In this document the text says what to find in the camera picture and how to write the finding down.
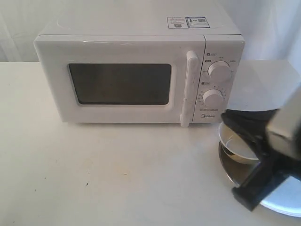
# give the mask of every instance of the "control panel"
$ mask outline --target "control panel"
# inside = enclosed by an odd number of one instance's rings
[[[192,123],[221,121],[245,41],[241,35],[206,35],[206,49]]]

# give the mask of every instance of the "microwave top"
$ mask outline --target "microwave top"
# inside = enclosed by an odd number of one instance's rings
[[[40,35],[241,34],[215,0],[74,0]]]

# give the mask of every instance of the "white knob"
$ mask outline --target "white knob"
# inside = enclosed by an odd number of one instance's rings
[[[229,64],[225,61],[217,61],[210,65],[208,74],[212,81],[222,82],[231,78]]]
[[[203,101],[208,107],[219,107],[223,102],[222,93],[217,89],[208,90],[203,95]]]

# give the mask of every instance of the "microwave door handle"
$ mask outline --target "microwave door handle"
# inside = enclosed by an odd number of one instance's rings
[[[198,84],[201,73],[201,63],[194,51],[187,52],[187,71],[184,91],[184,100],[180,122],[182,127],[188,127],[192,121]]]

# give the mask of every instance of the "microwave window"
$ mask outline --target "microwave window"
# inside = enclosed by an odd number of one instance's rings
[[[82,105],[166,105],[169,64],[69,64]]]

